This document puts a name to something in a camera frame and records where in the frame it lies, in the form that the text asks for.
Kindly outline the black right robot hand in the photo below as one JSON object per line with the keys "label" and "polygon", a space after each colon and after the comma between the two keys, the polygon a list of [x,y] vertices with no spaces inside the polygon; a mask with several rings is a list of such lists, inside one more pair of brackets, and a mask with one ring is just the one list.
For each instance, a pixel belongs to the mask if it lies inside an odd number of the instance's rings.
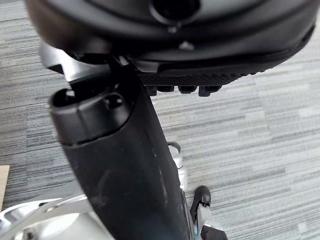
{"label": "black right robot hand", "polygon": [[41,61],[70,88],[49,112],[97,224],[72,239],[225,240],[211,194],[187,205],[181,148],[167,142],[151,97],[208,97],[272,69],[312,36],[317,0],[27,0]]}

